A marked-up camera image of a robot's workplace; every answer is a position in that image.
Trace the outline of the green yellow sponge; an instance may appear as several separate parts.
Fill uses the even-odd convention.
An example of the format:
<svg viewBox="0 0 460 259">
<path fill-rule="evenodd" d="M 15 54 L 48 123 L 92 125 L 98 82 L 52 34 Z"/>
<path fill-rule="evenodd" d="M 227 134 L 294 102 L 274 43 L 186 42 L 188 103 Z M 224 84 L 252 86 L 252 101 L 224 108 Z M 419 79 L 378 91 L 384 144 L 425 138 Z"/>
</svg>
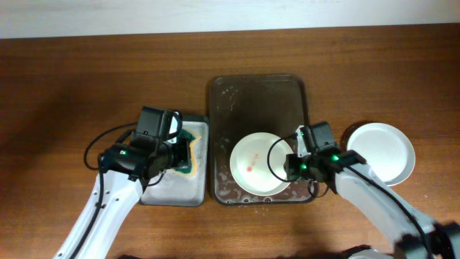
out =
<svg viewBox="0 0 460 259">
<path fill-rule="evenodd" d="M 173 168 L 173 171 L 175 174 L 178 174 L 181 177 L 191 178 L 196 174 L 196 171 L 198 170 L 196 145 L 201 140 L 201 136 L 192 130 L 182 129 L 177 136 L 177 140 L 179 138 L 187 138 L 190 140 L 190 167 L 185 169 Z"/>
</svg>

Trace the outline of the pale blue plate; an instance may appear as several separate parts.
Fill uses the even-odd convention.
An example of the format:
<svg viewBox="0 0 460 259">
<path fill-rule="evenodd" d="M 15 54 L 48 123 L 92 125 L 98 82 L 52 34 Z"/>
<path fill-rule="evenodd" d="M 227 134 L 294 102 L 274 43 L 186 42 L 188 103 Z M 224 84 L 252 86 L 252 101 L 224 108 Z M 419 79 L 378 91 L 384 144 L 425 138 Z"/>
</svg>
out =
<svg viewBox="0 0 460 259">
<path fill-rule="evenodd" d="M 364 157 L 388 186 L 402 183 L 415 168 L 415 150 L 411 141 L 389 124 L 372 122 L 357 127 L 350 135 L 346 149 Z"/>
</svg>

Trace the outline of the cream white plate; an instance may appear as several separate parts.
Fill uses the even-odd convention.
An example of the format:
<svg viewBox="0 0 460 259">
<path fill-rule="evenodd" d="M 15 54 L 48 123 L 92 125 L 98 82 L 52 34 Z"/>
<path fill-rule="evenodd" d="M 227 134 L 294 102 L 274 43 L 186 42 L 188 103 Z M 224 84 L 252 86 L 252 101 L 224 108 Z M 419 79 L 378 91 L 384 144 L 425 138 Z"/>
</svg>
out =
<svg viewBox="0 0 460 259">
<path fill-rule="evenodd" d="M 293 151 L 277 135 L 257 132 L 243 137 L 230 156 L 230 170 L 236 183 L 256 196 L 272 196 L 284 191 L 285 156 Z"/>
</svg>

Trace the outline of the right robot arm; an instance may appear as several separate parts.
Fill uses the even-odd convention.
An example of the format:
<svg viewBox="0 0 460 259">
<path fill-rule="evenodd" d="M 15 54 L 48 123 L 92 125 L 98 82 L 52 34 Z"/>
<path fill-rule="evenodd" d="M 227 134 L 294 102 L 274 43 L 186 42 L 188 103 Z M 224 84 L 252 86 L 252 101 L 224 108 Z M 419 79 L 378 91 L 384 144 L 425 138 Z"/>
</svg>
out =
<svg viewBox="0 0 460 259">
<path fill-rule="evenodd" d="M 359 153 L 340 151 L 329 123 L 300 125 L 291 138 L 298 151 L 285 159 L 287 180 L 325 183 L 387 238 L 391 258 L 459 257 L 459 224 L 440 224 L 420 212 L 379 180 Z"/>
</svg>

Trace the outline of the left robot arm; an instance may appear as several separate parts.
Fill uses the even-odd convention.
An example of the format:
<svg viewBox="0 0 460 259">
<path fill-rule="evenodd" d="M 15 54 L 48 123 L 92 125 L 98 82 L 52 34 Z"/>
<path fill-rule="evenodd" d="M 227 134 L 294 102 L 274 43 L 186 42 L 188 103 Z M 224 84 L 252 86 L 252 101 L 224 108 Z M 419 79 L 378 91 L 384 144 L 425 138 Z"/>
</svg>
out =
<svg viewBox="0 0 460 259">
<path fill-rule="evenodd" d="M 105 258 L 123 221 L 151 179 L 191 165 L 189 140 L 178 110 L 145 106 L 135 123 L 100 153 L 92 193 L 56 258 Z"/>
</svg>

